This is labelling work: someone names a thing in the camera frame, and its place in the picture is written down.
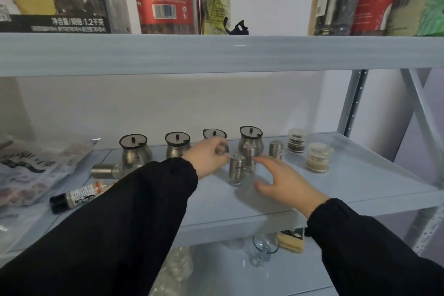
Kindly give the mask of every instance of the black sleeve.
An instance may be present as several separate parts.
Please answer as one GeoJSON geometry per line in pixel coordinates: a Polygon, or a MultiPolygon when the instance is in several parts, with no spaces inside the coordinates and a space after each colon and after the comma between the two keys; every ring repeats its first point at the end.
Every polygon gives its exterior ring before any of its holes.
{"type": "Polygon", "coordinates": [[[443,267],[341,200],[320,205],[307,224],[340,296],[444,295],[443,267]]]}
{"type": "Polygon", "coordinates": [[[0,294],[147,296],[197,181],[181,158],[127,175],[0,269],[0,294]]]}

